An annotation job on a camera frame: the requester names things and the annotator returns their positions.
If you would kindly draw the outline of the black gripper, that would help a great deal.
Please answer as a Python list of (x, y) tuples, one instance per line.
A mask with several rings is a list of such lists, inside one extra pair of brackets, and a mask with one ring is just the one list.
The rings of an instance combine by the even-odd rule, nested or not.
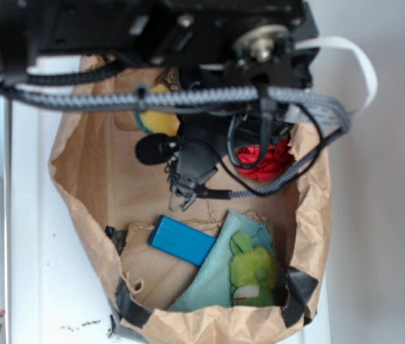
[(153, 90), (312, 85), (318, 30), (305, 1), (132, 1), (140, 58), (164, 67)]

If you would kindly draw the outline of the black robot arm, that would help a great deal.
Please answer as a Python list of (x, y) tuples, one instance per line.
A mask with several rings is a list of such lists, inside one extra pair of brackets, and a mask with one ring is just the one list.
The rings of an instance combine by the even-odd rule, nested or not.
[[(269, 145), (291, 130), (287, 102), (264, 109), (270, 86), (310, 86), (318, 35), (305, 1), (0, 1), (0, 94), (64, 111), (156, 110), (176, 115), (182, 141)], [(20, 84), (80, 85), (126, 69), (176, 68), (178, 92), (52, 100)]]

